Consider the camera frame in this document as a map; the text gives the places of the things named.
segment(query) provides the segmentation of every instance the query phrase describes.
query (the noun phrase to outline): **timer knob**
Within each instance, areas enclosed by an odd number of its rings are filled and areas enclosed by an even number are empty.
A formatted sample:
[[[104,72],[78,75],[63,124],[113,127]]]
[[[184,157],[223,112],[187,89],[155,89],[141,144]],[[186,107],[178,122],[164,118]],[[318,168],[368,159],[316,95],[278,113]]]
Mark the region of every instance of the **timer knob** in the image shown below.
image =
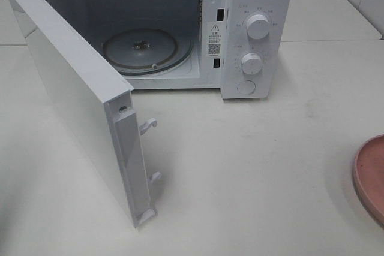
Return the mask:
[[[247,33],[253,39],[262,39],[268,35],[270,25],[266,15],[254,14],[247,20]]]
[[[263,61],[256,53],[248,53],[241,59],[241,69],[244,74],[253,75],[263,68]]]

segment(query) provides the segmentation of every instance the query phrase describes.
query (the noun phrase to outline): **pink dish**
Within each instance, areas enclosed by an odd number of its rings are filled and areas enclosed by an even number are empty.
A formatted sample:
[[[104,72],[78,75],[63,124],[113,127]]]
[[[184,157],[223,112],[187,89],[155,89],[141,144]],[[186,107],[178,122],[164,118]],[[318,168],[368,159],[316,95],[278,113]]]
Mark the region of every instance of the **pink dish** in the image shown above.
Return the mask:
[[[355,158],[353,180],[365,207],[384,225],[384,135],[361,146]]]

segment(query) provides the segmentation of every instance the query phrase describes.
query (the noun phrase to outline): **white microwave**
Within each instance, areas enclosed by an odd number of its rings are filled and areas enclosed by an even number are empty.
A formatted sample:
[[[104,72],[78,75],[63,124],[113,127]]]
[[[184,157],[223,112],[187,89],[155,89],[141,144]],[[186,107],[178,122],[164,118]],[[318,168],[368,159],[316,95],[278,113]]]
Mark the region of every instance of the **white microwave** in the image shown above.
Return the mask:
[[[10,0],[47,93],[135,227],[154,215],[130,92],[268,95],[289,0]]]

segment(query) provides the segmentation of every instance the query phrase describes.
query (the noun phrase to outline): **microwave door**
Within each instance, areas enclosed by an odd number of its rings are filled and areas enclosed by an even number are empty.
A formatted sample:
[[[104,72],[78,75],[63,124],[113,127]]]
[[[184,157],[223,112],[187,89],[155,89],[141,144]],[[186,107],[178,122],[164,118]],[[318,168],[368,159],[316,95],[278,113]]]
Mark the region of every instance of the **microwave door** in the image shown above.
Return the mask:
[[[45,0],[10,0],[46,91],[135,227],[154,215],[133,87]]]

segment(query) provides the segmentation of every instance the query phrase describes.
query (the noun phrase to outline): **warning label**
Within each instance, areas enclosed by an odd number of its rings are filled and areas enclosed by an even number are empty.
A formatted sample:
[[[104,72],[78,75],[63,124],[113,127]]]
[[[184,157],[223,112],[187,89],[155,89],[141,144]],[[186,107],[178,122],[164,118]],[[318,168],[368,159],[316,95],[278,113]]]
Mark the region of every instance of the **warning label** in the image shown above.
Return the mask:
[[[209,56],[221,55],[221,34],[223,33],[222,22],[208,22],[206,39],[208,42],[207,52]]]

